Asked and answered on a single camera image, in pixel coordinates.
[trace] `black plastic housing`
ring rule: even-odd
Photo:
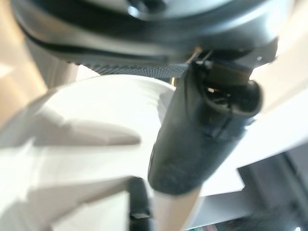
[[[260,111],[262,92],[248,81],[248,107],[218,105],[208,97],[205,68],[192,63],[174,93],[152,151],[153,189],[179,195],[200,186],[232,152]]]

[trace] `white curved surface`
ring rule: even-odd
[[[96,77],[14,117],[0,134],[0,230],[126,230],[125,182],[147,178],[173,91],[152,78]]]

